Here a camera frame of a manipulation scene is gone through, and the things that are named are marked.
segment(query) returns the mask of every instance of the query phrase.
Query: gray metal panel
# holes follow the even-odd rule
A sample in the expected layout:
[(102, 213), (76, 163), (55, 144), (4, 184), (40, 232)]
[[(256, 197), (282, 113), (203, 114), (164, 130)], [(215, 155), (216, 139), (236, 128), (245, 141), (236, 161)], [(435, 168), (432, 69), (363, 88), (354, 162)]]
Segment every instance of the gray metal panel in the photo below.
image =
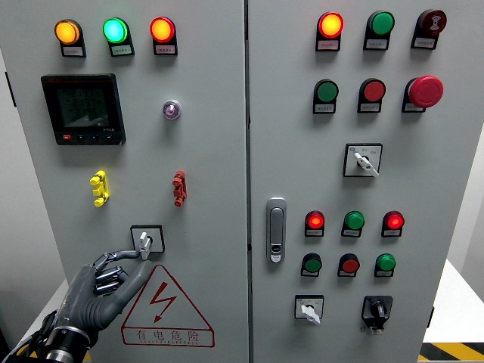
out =
[[(362, 51), (368, 17), (376, 10), (396, 18), (388, 51)], [(448, 24), (435, 51), (411, 50), (422, 11), (441, 8)], [(315, 54), (318, 18), (340, 12), (341, 51)], [(253, 0), (250, 28), (250, 134), (253, 243), (254, 362), (416, 361), (451, 240), (482, 127), (484, 4)], [(443, 99), (421, 115), (402, 114), (407, 82), (433, 74), (445, 85)], [(382, 79), (380, 114), (357, 114), (358, 90)], [(312, 115), (315, 83), (329, 78), (340, 89), (334, 115)], [(380, 177), (343, 178), (345, 144), (383, 144)], [(265, 204), (287, 201), (286, 258), (265, 257)], [(304, 238), (304, 217), (319, 209), (324, 237)], [(397, 209), (403, 236), (380, 237), (385, 213)], [(362, 237), (340, 236), (344, 215), (360, 210)], [(299, 276), (306, 253), (321, 255), (319, 278)], [(344, 253), (361, 263), (356, 278), (338, 278)], [(375, 259), (393, 253), (389, 279), (373, 277)], [(321, 326), (296, 321), (294, 295), (324, 294)], [(383, 336), (361, 330), (366, 295), (391, 295)]]
[[(213, 349), (124, 346), (126, 309), (100, 335), (93, 359), (246, 362), (244, 2), (4, 1), (0, 13), (0, 44), (67, 277), (103, 252), (132, 248), (131, 225), (162, 224), (166, 253), (152, 259), (215, 331)], [(178, 57), (153, 55), (149, 25), (159, 16), (176, 25)], [(134, 57), (110, 56), (102, 34), (109, 17), (128, 23)], [(81, 25), (86, 59), (61, 57), (54, 25), (65, 18)], [(125, 145), (55, 144), (40, 77), (60, 73), (116, 74)], [(161, 113), (169, 99), (181, 103), (176, 121)], [(99, 169), (111, 198), (95, 208), (89, 179)], [(176, 209), (172, 178), (179, 169), (188, 199)], [(183, 315), (175, 303), (170, 309)]]

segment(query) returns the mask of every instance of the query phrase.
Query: yellow indicator light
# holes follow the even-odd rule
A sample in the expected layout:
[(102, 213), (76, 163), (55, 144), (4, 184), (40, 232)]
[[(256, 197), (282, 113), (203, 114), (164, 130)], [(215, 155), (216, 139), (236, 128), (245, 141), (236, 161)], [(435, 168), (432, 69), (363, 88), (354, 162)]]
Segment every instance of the yellow indicator light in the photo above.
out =
[(54, 32), (59, 42), (65, 45), (74, 44), (79, 40), (81, 31), (80, 26), (74, 20), (66, 19), (55, 24)]
[(326, 13), (319, 20), (319, 31), (326, 38), (336, 38), (343, 31), (343, 17), (338, 13)]
[(150, 32), (154, 40), (165, 43), (175, 35), (175, 26), (167, 17), (158, 17), (151, 22)]

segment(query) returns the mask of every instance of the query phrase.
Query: gray robotic hand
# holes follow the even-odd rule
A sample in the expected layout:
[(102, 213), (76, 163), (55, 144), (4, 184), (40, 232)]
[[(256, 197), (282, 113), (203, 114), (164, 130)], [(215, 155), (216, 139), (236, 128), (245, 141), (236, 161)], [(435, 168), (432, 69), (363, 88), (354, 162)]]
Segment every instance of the gray robotic hand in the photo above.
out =
[[(77, 272), (45, 344), (47, 359), (64, 363), (83, 360), (87, 350), (96, 344), (98, 331), (107, 328), (146, 283), (152, 263), (142, 262), (131, 276), (120, 267), (104, 268), (109, 262), (139, 256), (139, 251), (105, 253), (92, 265), (84, 265)], [(100, 281), (107, 281), (110, 290), (100, 286)]]

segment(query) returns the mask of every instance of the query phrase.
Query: lightning bolt symbol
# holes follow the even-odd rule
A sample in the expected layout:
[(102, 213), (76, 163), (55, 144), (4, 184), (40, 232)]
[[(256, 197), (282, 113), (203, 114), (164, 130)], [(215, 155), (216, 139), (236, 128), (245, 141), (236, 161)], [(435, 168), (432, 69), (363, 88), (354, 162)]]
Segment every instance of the lightning bolt symbol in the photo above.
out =
[(158, 300), (158, 297), (160, 297), (161, 293), (166, 289), (166, 287), (168, 286), (168, 284), (166, 282), (163, 282), (160, 287), (158, 288), (158, 291), (157, 293), (154, 294), (153, 296), (153, 299), (151, 299), (150, 301), (150, 305), (153, 305), (153, 304), (157, 304), (157, 303), (162, 303), (164, 301), (169, 301), (168, 304), (166, 304), (165, 308), (163, 309), (163, 311), (154, 317), (154, 323), (157, 323), (158, 321), (160, 321), (162, 318), (161, 318), (161, 315), (163, 315), (163, 313), (169, 308), (170, 305), (173, 304), (173, 302), (175, 301), (176, 299), (176, 296), (172, 296), (172, 297), (167, 297), (166, 299), (161, 299), (161, 300)]

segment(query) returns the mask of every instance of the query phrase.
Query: mechanical prosthetic hand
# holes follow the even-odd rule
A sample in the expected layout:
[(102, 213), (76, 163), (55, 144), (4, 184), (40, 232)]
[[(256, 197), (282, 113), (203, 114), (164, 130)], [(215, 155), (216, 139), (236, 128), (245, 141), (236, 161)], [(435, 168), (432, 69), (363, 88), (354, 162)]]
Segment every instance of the mechanical prosthetic hand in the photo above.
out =
[(152, 263), (142, 262), (131, 276), (119, 266), (105, 268), (110, 262), (139, 256), (139, 251), (105, 253), (92, 265), (84, 265), (72, 280), (55, 318), (49, 315), (37, 335), (31, 336), (27, 348), (17, 353), (26, 345), (22, 342), (9, 355), (11, 359), (7, 357), (4, 362), (21, 361), (20, 355), (29, 357), (32, 352), (51, 361), (82, 362), (89, 348), (96, 344), (98, 331), (107, 328), (146, 283)]

